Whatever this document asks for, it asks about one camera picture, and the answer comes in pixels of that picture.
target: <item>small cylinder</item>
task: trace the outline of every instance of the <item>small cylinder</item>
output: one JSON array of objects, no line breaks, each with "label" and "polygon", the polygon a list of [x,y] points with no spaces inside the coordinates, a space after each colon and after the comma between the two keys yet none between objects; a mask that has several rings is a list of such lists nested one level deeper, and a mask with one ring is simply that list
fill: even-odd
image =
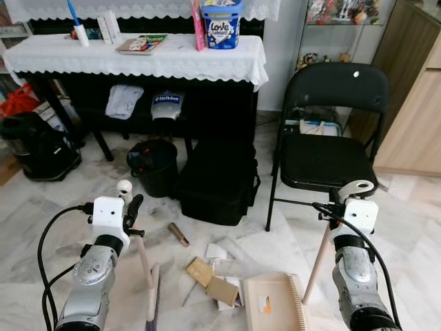
[{"label": "small cylinder", "polygon": [[79,26],[74,26],[74,29],[76,31],[76,35],[78,36],[78,40],[80,41],[81,45],[88,47],[89,38],[88,35],[85,33],[84,25],[81,24]]},{"label": "small cylinder", "polygon": [[168,230],[172,231],[173,234],[178,238],[178,240],[185,246],[190,246],[190,242],[185,238],[183,233],[178,229],[178,226],[175,223],[170,223],[168,225]]}]

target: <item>white tube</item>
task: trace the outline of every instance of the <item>white tube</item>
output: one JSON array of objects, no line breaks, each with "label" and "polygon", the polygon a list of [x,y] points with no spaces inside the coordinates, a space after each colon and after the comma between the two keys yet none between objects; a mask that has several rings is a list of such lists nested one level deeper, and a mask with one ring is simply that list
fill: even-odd
[{"label": "white tube", "polygon": [[85,33],[84,25],[81,24],[79,26],[74,26],[74,29],[76,31],[76,35],[78,36],[78,40],[80,41],[81,45],[88,47],[89,46],[89,38],[88,38],[88,35]]}]

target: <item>black suitcase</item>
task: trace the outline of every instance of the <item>black suitcase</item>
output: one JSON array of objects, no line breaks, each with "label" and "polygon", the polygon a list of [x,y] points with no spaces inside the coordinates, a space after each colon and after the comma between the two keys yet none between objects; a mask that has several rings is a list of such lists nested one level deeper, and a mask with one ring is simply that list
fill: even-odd
[{"label": "black suitcase", "polygon": [[256,150],[240,141],[200,141],[174,187],[182,213],[220,225],[238,225],[260,179]]}]

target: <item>plastic bag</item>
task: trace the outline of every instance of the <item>plastic bag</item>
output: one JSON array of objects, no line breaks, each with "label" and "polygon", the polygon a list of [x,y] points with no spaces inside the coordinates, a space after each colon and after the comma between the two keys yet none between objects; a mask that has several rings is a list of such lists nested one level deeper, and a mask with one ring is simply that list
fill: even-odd
[{"label": "plastic bag", "polygon": [[32,87],[25,84],[20,87],[15,93],[8,93],[8,100],[0,105],[3,116],[12,116],[21,112],[32,112],[37,108],[41,102],[30,97]]}]

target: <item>white cloth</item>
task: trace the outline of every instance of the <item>white cloth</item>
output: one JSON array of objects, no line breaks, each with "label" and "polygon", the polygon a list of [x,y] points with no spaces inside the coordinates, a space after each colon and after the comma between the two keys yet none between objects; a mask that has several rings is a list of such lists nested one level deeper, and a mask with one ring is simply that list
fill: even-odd
[{"label": "white cloth", "polygon": [[[64,34],[34,35],[5,51],[3,60],[14,80],[15,72],[85,72],[93,74],[133,74],[135,76],[176,77],[248,81],[258,90],[268,81],[262,39],[240,36],[233,50],[196,50],[193,34],[169,34],[164,44],[149,56],[122,55],[116,45],[91,40],[89,47],[65,39]],[[123,39],[139,34],[123,34]]]},{"label": "white cloth", "polygon": [[138,86],[115,85],[110,89],[105,114],[113,119],[129,119],[144,89]]},{"label": "white cloth", "polygon": [[[277,21],[281,0],[243,0],[243,17]],[[190,0],[74,0],[75,12],[80,19],[96,19],[103,11],[113,9],[116,17],[192,16]],[[13,22],[30,19],[72,19],[66,0],[6,0]]]}]

